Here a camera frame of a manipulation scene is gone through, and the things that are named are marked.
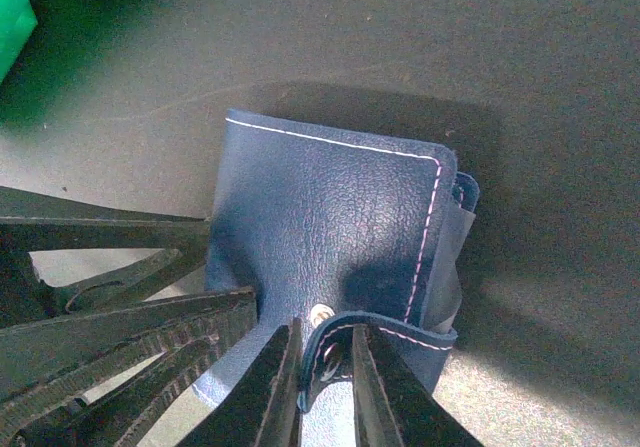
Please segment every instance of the wallet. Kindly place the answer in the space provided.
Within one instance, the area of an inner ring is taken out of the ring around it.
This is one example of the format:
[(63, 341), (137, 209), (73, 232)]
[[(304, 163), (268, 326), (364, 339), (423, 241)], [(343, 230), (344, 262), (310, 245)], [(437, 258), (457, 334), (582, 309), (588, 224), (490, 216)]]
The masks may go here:
[(236, 110), (226, 120), (206, 290), (253, 286), (259, 320), (196, 382), (198, 396), (220, 403), (293, 317), (305, 343), (305, 432), (314, 422), (315, 435), (331, 430), (331, 409), (314, 417), (314, 402), (349, 382), (356, 324), (377, 326), (433, 392), (457, 337), (455, 262), (479, 196), (454, 152), (366, 125), (354, 132)]

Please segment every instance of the gray surface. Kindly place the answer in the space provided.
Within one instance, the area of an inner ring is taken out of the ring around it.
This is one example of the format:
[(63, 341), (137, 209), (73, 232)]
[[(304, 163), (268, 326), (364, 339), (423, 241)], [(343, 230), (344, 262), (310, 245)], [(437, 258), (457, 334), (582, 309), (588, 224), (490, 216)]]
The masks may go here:
[(639, 445), (638, 5), (35, 0), (0, 184), (206, 215), (228, 107), (445, 142), (483, 197), (438, 399), (487, 445)]

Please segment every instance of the blue leather wallet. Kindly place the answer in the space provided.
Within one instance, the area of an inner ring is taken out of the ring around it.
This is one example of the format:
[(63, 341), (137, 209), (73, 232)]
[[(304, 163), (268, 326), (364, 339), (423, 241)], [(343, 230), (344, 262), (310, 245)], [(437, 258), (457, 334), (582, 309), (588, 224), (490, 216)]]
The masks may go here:
[[(254, 286), (259, 323), (198, 394), (219, 403), (293, 317), (306, 342), (304, 412), (349, 380), (357, 323), (378, 326), (432, 392), (457, 336), (455, 261), (478, 195), (443, 145), (230, 111), (206, 288)], [(330, 312), (320, 325), (317, 305)]]

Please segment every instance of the leather strap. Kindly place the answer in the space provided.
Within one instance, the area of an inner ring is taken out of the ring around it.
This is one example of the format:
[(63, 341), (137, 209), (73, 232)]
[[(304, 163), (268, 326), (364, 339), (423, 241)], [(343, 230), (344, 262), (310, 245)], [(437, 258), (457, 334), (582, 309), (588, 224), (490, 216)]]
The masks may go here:
[[(326, 385), (348, 380), (355, 323), (384, 329), (432, 391), (456, 338), (455, 259), (479, 195), (454, 153), (247, 112), (230, 111), (227, 122), (206, 288), (255, 286), (259, 323), (197, 382), (199, 395), (222, 401), (294, 316), (307, 343), (304, 410)], [(337, 315), (314, 332), (308, 318), (319, 303)], [(337, 363), (326, 355), (333, 345)]]

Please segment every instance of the metal snap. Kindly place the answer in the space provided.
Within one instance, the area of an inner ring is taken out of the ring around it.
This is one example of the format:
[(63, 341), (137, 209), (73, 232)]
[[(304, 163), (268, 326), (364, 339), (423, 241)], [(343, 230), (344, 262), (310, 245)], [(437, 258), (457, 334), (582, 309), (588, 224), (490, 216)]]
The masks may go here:
[(309, 313), (309, 322), (311, 322), (311, 325), (315, 329), (322, 322), (330, 317), (333, 317), (334, 315), (336, 315), (336, 313), (328, 305), (316, 304), (313, 306), (311, 312)]
[(324, 360), (324, 372), (320, 380), (327, 382), (335, 375), (342, 363), (342, 347), (340, 344), (331, 344), (329, 348), (325, 350), (322, 360)]

